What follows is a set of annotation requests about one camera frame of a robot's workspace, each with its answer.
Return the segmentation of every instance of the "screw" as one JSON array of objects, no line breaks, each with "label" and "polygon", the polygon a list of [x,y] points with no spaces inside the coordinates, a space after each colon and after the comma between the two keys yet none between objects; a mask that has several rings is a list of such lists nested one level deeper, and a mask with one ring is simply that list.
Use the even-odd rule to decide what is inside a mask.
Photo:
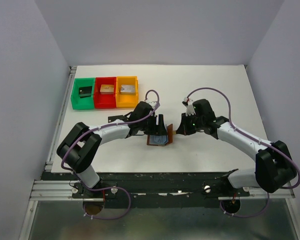
[{"label": "screw", "polygon": [[76,194],[76,193],[78,192],[78,189],[76,189],[76,188],[73,187],[73,188],[71,189],[71,192],[72,192],[73,194]]},{"label": "screw", "polygon": [[210,188],[209,185],[205,185],[204,188],[203,188],[203,190],[204,190],[207,194],[211,192],[211,188]]},{"label": "screw", "polygon": [[111,188],[111,192],[112,192],[113,194],[116,194],[116,193],[118,192],[118,189],[117,189],[117,188]]}]

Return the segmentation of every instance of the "cable clip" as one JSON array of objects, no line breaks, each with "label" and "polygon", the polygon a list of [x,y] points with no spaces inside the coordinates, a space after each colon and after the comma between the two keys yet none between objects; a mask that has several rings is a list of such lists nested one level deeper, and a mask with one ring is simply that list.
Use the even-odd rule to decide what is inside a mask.
[{"label": "cable clip", "polygon": [[117,119],[117,120],[114,121],[117,126],[119,124],[119,121],[120,121],[119,119]]}]

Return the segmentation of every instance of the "white table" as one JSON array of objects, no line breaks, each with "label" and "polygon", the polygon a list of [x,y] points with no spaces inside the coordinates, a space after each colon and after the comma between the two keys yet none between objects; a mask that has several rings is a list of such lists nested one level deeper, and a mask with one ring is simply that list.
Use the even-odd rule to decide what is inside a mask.
[{"label": "white table", "polygon": [[[199,87],[221,90],[230,99],[234,123],[248,132],[267,139],[261,117],[244,66],[206,65],[96,65],[78,66],[76,78],[137,76],[139,100],[143,101],[149,89],[160,95],[157,114],[164,115],[165,124],[179,127],[185,96]],[[226,100],[218,93],[202,90],[194,93],[195,101],[209,100],[216,116],[228,117]],[[97,126],[106,124],[108,116],[124,115],[131,109],[86,110],[72,109],[69,100],[66,106],[59,138],[53,150],[51,172],[67,172],[61,168],[61,158],[56,148],[72,127],[83,122]],[[253,168],[255,163],[228,143],[216,140],[204,133],[190,136],[175,135],[173,143],[165,146],[148,146],[146,136],[133,136],[102,145],[92,162],[97,172],[226,172],[235,168]]]}]

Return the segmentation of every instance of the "brown object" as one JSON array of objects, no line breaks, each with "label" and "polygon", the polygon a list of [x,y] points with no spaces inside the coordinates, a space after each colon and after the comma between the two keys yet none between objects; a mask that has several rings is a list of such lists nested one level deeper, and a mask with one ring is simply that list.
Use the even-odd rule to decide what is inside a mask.
[{"label": "brown object", "polygon": [[166,131],[168,132],[168,142],[164,145],[158,145],[158,144],[150,144],[150,135],[148,135],[147,140],[146,140],[146,144],[148,146],[156,146],[156,147],[164,147],[167,146],[169,144],[172,144],[174,142],[174,125],[170,124],[169,126],[167,126]]},{"label": "brown object", "polygon": [[114,93],[114,85],[111,84],[102,84],[100,87],[101,94],[113,94]]}]

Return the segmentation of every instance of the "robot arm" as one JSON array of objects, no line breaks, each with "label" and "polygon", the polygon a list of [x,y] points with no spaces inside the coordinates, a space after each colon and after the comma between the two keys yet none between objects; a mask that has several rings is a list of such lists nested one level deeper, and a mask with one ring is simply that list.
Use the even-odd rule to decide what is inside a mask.
[{"label": "robot arm", "polygon": [[[259,187],[268,193],[273,193],[297,176],[297,172],[290,162],[271,148],[260,144],[262,142],[271,145],[291,158],[285,143],[281,141],[273,143],[260,139],[236,126],[234,129],[229,119],[224,116],[215,116],[206,99],[195,102],[190,100],[190,104],[184,101],[183,104],[187,110],[181,115],[181,124],[176,131],[177,134],[191,135],[204,131],[217,140],[233,145],[255,161],[254,169],[230,171],[224,178],[225,185],[234,189]],[[259,142],[252,141],[239,132],[258,139]]]},{"label": "robot arm", "polygon": [[133,112],[127,114],[129,117],[127,115],[109,117],[109,123],[103,126],[87,126],[79,122],[59,145],[56,153],[62,159],[65,158],[64,162],[71,167],[87,187],[93,188],[99,182],[100,177],[91,163],[100,145],[116,139],[131,137],[138,131],[149,135],[167,135],[163,115],[159,114],[157,124],[157,116],[154,113],[157,104],[156,101],[141,101]]},{"label": "robot arm", "polygon": [[[222,178],[224,191],[242,187],[260,187],[268,193],[273,193],[297,176],[295,168],[284,157],[269,147],[240,134],[238,132],[240,128],[235,127],[234,129],[226,117],[216,117],[206,99],[183,104],[187,106],[187,111],[181,115],[181,124],[176,130],[177,134],[192,135],[204,131],[217,140],[233,145],[255,161],[254,169],[235,169],[228,172]],[[151,102],[141,101],[129,117],[126,115],[109,117],[108,121],[111,126],[103,125],[102,128],[96,128],[93,132],[91,129],[95,128],[89,128],[82,122],[77,123],[58,147],[57,154],[63,159],[74,142],[84,133],[89,132],[81,139],[81,142],[84,143],[82,147],[76,144],[69,151],[65,163],[74,170],[85,185],[93,188],[100,178],[91,166],[91,162],[100,145],[115,139],[131,137],[138,131],[143,131],[146,135],[167,135],[163,115],[159,115],[157,124],[153,107],[154,104]],[[259,141],[273,146],[290,157],[288,148],[283,142],[273,143],[263,139],[259,139]]]}]

